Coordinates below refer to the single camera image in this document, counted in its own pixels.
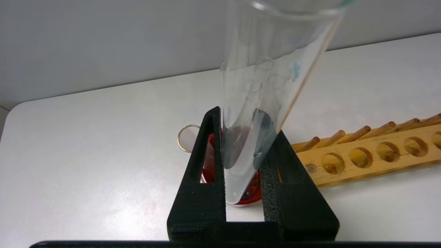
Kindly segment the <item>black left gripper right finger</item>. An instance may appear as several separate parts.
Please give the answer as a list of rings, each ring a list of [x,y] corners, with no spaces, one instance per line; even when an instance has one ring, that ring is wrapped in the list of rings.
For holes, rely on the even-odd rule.
[[[286,241],[334,241],[340,222],[283,132],[260,168],[264,220]]]

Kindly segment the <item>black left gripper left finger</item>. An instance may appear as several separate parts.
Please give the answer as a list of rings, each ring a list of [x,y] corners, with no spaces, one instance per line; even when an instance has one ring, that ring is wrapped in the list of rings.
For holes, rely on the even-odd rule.
[[[167,218],[170,241],[254,241],[249,224],[226,221],[225,179],[221,153],[221,109],[203,117],[181,185]],[[215,180],[200,183],[208,139],[214,134]]]

